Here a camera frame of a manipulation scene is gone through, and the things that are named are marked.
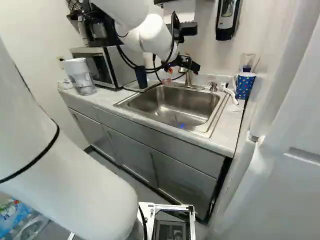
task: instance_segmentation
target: sink basin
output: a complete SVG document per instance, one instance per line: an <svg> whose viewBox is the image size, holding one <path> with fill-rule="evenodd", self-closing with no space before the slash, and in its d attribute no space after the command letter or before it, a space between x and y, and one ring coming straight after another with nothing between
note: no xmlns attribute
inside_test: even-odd
<svg viewBox="0 0 320 240"><path fill-rule="evenodd" d="M224 98L223 92L160 85L115 106L179 129L206 133L218 117Z"/></svg>

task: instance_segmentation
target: soap dispenser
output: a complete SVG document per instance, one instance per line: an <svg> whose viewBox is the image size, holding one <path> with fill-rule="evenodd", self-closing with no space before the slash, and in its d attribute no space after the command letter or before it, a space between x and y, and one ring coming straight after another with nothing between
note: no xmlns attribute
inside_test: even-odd
<svg viewBox="0 0 320 240"><path fill-rule="evenodd" d="M215 23L215 39L231 40L235 35L241 11L242 0L219 0Z"/></svg>

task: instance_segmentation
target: white countertop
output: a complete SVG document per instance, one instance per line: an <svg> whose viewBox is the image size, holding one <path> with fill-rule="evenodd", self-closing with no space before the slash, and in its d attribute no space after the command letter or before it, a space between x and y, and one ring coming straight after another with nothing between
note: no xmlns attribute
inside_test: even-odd
<svg viewBox="0 0 320 240"><path fill-rule="evenodd" d="M213 130L210 138L199 136L193 132L179 129L162 122L155 121L145 116L138 115L128 110L113 106L114 104L126 99L136 92L121 89L118 91L108 90L97 87L97 92L93 95L78 95L75 89L59 90L63 94L73 96L90 102L93 106L106 110L115 115L121 116L133 122L139 123L151 129L168 134L175 138L184 140L202 148L211 150L215 153L233 158L240 130L242 110L234 111L235 105L229 97L228 102L220 116L218 123ZM240 106L244 106L245 101L239 101Z"/></svg>

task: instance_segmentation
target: faucet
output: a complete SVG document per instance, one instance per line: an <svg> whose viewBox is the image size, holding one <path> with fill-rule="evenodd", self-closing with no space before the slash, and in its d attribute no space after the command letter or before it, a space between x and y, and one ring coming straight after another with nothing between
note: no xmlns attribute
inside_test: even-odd
<svg viewBox="0 0 320 240"><path fill-rule="evenodd" d="M205 89L204 87L198 86L198 85L193 85L192 84L192 79L194 77L194 73L190 70L188 70L188 68L186 67L180 67L178 72L180 74L185 74L185 83L184 83L184 87L185 88L190 88L190 89L198 89L198 90L203 90Z"/></svg>
<svg viewBox="0 0 320 240"><path fill-rule="evenodd" d="M217 84L213 81L210 81L208 83L208 86L210 86L210 92L216 92L217 91Z"/></svg>

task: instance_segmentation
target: paper cup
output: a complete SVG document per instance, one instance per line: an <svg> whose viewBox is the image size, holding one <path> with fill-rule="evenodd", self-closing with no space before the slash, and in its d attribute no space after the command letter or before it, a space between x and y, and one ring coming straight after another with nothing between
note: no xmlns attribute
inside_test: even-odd
<svg viewBox="0 0 320 240"><path fill-rule="evenodd" d="M236 83L236 99L247 100L254 85L256 74L252 72L240 72Z"/></svg>

